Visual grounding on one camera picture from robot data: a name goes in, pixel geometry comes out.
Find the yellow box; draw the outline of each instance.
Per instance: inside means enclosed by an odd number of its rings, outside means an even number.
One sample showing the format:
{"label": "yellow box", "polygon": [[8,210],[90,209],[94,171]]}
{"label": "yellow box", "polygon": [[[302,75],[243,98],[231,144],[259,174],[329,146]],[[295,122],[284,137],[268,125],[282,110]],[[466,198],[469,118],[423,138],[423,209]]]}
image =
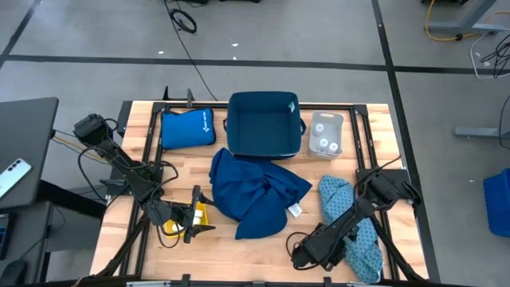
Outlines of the yellow box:
{"label": "yellow box", "polygon": [[[200,218],[200,224],[201,225],[204,225],[204,226],[208,226],[209,225],[209,220],[207,219],[207,212],[206,212],[206,205],[204,203],[201,203],[201,202],[197,202],[197,208],[196,210],[201,210],[204,215]],[[173,233],[174,231],[172,230],[172,226],[175,224],[175,222],[173,220],[169,220],[167,222],[165,222],[165,231],[167,233]],[[172,236],[167,236],[167,238],[176,238],[178,235],[172,235]]]}

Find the blue cloth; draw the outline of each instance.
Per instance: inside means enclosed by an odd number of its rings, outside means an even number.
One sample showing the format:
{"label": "blue cloth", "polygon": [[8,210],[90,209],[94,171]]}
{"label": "blue cloth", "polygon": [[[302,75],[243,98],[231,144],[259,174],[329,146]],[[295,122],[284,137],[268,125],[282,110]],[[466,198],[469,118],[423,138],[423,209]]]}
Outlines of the blue cloth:
{"label": "blue cloth", "polygon": [[[351,208],[352,185],[343,179],[325,175],[319,182],[320,201],[326,224],[333,223],[345,211]],[[365,283],[377,283],[381,279],[383,255],[377,246],[377,233],[369,218],[358,223],[356,240],[345,237],[345,260],[352,267],[359,280]]]}
{"label": "blue cloth", "polygon": [[179,114],[164,112],[161,144],[164,149],[197,147],[214,144],[216,134],[214,114],[210,108],[200,108]]}
{"label": "blue cloth", "polygon": [[312,187],[267,159],[236,158],[225,148],[214,156],[209,177],[216,207],[239,222],[236,239],[280,232],[287,224],[285,208]]}

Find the blue pillow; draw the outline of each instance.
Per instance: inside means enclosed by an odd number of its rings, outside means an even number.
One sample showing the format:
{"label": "blue pillow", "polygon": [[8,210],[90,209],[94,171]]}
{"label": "blue pillow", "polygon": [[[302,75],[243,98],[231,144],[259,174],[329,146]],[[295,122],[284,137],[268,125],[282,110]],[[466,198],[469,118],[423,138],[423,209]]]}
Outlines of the blue pillow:
{"label": "blue pillow", "polygon": [[197,147],[214,144],[216,133],[211,108],[200,108],[179,114],[164,112],[162,118],[162,145],[164,149]]}

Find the light blue patterned cloth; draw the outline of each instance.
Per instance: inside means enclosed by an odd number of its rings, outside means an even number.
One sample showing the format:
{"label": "light blue patterned cloth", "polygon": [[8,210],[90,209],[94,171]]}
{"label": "light blue patterned cloth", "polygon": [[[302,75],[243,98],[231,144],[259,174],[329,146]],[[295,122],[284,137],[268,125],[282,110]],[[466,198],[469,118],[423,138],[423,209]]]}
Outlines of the light blue patterned cloth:
{"label": "light blue patterned cloth", "polygon": [[[352,185],[336,177],[325,175],[319,183],[322,213],[326,224],[330,225],[340,215],[351,208]],[[352,267],[359,280],[365,283],[377,283],[381,279],[383,255],[377,246],[377,233],[369,218],[358,223],[356,240],[345,237],[345,260]]]}

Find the gray floor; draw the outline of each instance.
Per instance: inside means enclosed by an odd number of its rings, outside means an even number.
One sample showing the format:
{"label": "gray floor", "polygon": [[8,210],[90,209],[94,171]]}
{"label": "gray floor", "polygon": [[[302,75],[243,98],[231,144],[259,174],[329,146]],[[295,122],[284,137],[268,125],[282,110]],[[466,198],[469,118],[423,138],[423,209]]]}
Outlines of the gray floor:
{"label": "gray floor", "polygon": [[[463,7],[437,5],[431,19],[458,19],[475,1]],[[431,41],[422,28],[427,6],[418,0],[379,2],[395,65],[470,67],[468,50],[476,38]],[[0,0],[0,50],[30,4]],[[261,4],[213,0],[202,8],[182,7],[198,22],[196,35],[182,34],[197,59],[384,65],[370,0],[263,0]],[[499,1],[490,12],[495,10],[510,10],[510,4]],[[496,21],[510,27],[506,15]],[[503,36],[484,39],[476,52],[489,53]],[[11,55],[186,58],[157,0],[43,0]],[[388,103],[398,129],[386,72],[224,66],[200,70],[221,100],[237,91],[288,90],[302,101]],[[478,81],[472,75],[428,73],[398,73],[397,78],[441,280],[507,285],[510,239],[488,231],[482,181],[508,167],[510,154],[496,141],[457,139],[452,130],[495,127],[510,88],[508,79]],[[184,96],[191,88],[198,99],[210,99],[189,65],[7,61],[0,69],[0,101],[57,96],[61,102],[56,128],[67,132],[90,112],[116,117],[122,100],[158,99],[165,85],[171,96]],[[64,188],[85,186],[76,160],[76,154],[51,143],[43,177]],[[109,176],[107,167],[92,161],[84,168],[94,183]],[[64,212],[68,226],[55,235],[51,246],[81,250],[54,253],[51,280],[87,274],[100,226],[98,221]],[[94,232],[84,236],[81,230]],[[69,236],[74,246],[65,244]]]}

